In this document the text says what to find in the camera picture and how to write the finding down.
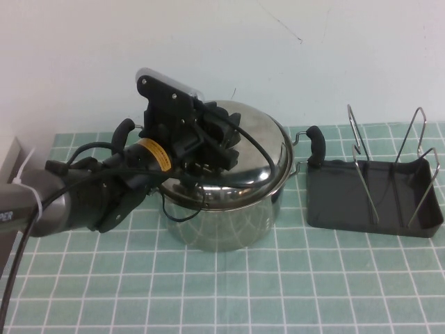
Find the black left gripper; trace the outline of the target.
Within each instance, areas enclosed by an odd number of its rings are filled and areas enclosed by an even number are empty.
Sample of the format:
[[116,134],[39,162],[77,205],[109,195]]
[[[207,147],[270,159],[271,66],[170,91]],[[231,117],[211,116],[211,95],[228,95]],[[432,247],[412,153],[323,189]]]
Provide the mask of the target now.
[[238,163],[234,147],[240,134],[223,119],[239,126],[240,113],[229,114],[217,102],[171,104],[150,100],[144,112],[140,144],[164,173],[180,168],[192,173],[220,173]]

